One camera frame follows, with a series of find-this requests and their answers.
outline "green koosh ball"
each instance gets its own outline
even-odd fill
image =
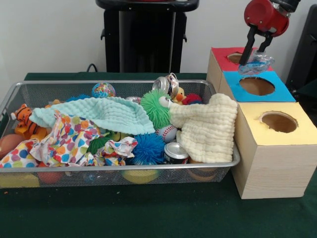
[[[164,91],[155,89],[146,93],[140,103],[153,123],[155,130],[170,125],[169,108],[165,108],[159,103],[160,97],[167,97],[170,99],[170,96],[165,94]]]

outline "baseball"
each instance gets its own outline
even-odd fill
[[[165,143],[170,143],[176,138],[177,128],[173,125],[168,125],[162,129],[156,130],[157,135],[161,135]]]

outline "light blue washcloth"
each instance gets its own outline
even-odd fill
[[[86,98],[35,108],[30,120],[42,127],[53,127],[55,110],[93,121],[98,127],[127,134],[154,133],[153,123],[142,106],[118,97]]]

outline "orange ball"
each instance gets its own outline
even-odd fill
[[[17,134],[9,134],[2,137],[0,139],[0,160],[14,150],[23,140],[23,136]]]
[[[38,167],[47,167],[43,162]],[[63,176],[62,172],[38,172],[39,179],[46,184],[54,184]]]

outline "round hole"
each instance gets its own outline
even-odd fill
[[[284,133],[295,131],[298,126],[294,118],[282,112],[264,113],[260,121],[267,124],[270,129]]]
[[[260,77],[243,78],[239,83],[242,88],[253,95],[265,96],[275,91],[272,83]]]
[[[241,53],[235,52],[233,54],[228,55],[227,58],[231,63],[239,64],[241,56],[242,56]]]

